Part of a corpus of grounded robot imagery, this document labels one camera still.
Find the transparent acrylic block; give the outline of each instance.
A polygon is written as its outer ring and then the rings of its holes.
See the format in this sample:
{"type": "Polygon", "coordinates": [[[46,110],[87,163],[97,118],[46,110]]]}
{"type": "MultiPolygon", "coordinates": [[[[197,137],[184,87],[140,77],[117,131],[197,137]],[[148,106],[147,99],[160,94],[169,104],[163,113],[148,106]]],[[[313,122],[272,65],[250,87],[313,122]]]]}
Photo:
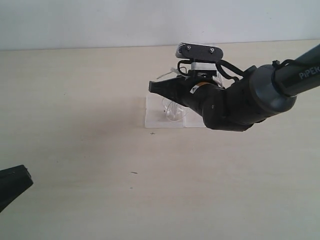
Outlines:
{"type": "Polygon", "coordinates": [[[202,117],[191,109],[164,99],[158,94],[149,93],[146,96],[145,127],[204,128],[205,125],[202,117]]]}

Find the white wall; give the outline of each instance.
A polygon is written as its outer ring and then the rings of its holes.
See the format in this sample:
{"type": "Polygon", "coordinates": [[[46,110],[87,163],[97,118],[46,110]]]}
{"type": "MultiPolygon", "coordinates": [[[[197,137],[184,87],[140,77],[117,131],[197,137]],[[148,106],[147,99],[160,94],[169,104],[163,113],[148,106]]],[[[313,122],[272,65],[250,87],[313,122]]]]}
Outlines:
{"type": "Polygon", "coordinates": [[[319,9],[319,0],[0,0],[0,50],[317,39],[319,9]]]}

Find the clear plastic stand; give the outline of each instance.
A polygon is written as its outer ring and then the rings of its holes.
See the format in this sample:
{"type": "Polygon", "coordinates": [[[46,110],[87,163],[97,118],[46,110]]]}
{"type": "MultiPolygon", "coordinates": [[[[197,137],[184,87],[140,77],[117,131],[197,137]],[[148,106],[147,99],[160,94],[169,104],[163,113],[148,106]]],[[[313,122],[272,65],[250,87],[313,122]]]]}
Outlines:
{"type": "Polygon", "coordinates": [[[191,109],[149,93],[146,96],[145,127],[204,128],[205,125],[202,117],[191,109]]]}

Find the white table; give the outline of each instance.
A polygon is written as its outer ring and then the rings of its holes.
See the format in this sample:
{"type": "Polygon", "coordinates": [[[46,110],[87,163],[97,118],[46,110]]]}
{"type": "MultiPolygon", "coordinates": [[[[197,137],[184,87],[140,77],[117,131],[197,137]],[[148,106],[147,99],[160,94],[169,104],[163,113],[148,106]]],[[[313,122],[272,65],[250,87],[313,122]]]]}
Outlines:
{"type": "MultiPolygon", "coordinates": [[[[218,47],[246,69],[319,42],[218,47]]],[[[0,52],[0,168],[34,181],[1,240],[320,239],[320,89],[242,133],[144,128],[175,49],[0,52]]]]}

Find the robotic arm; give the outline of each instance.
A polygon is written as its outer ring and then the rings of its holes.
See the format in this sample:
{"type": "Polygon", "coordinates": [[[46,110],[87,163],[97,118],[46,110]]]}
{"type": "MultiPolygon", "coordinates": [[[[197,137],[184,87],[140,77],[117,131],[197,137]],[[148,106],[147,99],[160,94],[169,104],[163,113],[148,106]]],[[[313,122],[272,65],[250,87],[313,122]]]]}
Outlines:
{"type": "Polygon", "coordinates": [[[255,123],[290,110],[299,93],[320,85],[320,44],[296,60],[241,71],[222,60],[220,48],[181,43],[176,57],[180,75],[175,78],[149,82],[149,91],[159,94],[202,116],[205,126],[213,130],[243,132],[255,123]],[[183,73],[181,64],[190,64],[183,73]],[[242,79],[228,75],[225,67],[242,79]],[[213,77],[217,71],[234,83],[224,88],[213,77]]]}

